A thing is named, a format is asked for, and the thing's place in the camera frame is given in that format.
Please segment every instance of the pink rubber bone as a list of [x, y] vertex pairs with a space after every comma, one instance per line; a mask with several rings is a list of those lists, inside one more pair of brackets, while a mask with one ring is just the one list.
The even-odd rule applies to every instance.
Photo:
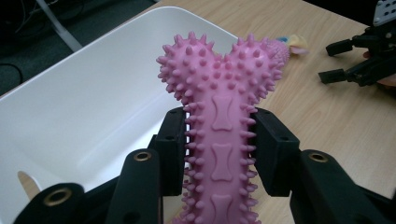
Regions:
[[248, 131], [255, 123], [249, 114], [281, 79], [289, 49], [277, 40], [256, 41], [253, 35], [238, 39], [224, 57], [213, 52], [213, 45], [205, 35], [176, 35], [175, 44], [163, 46], [165, 55], [157, 59], [162, 65], [158, 77], [190, 113], [185, 134], [191, 167], [183, 185], [188, 192], [174, 223], [260, 223], [250, 211], [257, 200], [249, 194], [257, 186], [249, 179], [257, 173], [248, 168], [254, 164], [248, 154], [255, 149], [248, 145], [255, 136]]

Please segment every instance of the black cable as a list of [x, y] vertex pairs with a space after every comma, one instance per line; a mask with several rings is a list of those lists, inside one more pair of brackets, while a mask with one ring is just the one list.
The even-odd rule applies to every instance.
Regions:
[[21, 69], [17, 65], [14, 65], [12, 63], [0, 63], [0, 66], [10, 66], [10, 67], [13, 67], [13, 68], [17, 69], [18, 74], [20, 76], [20, 84], [23, 83], [23, 74], [22, 74]]

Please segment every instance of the light wood surface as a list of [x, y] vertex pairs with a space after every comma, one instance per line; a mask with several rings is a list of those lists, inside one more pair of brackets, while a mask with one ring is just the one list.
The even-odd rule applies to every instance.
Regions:
[[[366, 26], [301, 0], [162, 0], [154, 7], [163, 6], [185, 8], [244, 38], [249, 33], [257, 38], [304, 36], [310, 54], [290, 59], [276, 91], [259, 106], [277, 115], [300, 139], [301, 149], [331, 154], [358, 185], [391, 197], [396, 188], [396, 98], [376, 85], [324, 85], [318, 77], [318, 72], [348, 69], [364, 60], [364, 49], [332, 58], [325, 47], [361, 34]], [[271, 198], [259, 186], [253, 194], [260, 201], [253, 209], [259, 220], [293, 223], [289, 199]], [[181, 205], [172, 200], [164, 209]]]

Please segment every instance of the bone-shaped emboss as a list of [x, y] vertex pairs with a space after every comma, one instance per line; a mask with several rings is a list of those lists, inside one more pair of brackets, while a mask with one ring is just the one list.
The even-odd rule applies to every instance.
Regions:
[[188, 193], [181, 219], [174, 223], [260, 223], [249, 209], [257, 203], [249, 197], [257, 188], [249, 183], [257, 174], [248, 169], [254, 163], [248, 154], [255, 149], [248, 145], [255, 136], [248, 130], [255, 123], [249, 114], [281, 79], [289, 49], [253, 35], [239, 38], [224, 56], [213, 46], [205, 35], [176, 35], [175, 44], [163, 46], [165, 54], [157, 59], [166, 90], [190, 112], [186, 161], [191, 168], [185, 172], [190, 179], [183, 184]]

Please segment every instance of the wooden table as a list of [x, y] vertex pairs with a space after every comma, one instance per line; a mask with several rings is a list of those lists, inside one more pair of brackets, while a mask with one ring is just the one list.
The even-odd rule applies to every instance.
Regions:
[[[358, 185], [391, 197], [396, 188], [396, 98], [376, 85], [324, 85], [318, 77], [318, 72], [347, 69], [364, 60], [364, 49], [334, 58], [325, 50], [361, 34], [364, 25], [301, 0], [162, 0], [148, 10], [163, 6], [185, 8], [244, 38], [249, 33], [257, 38], [304, 36], [310, 54], [291, 57], [276, 91], [259, 106], [277, 115], [300, 139], [301, 149], [331, 154]], [[293, 223], [289, 199], [271, 198], [259, 186], [253, 195], [260, 201], [253, 208], [259, 220]]]

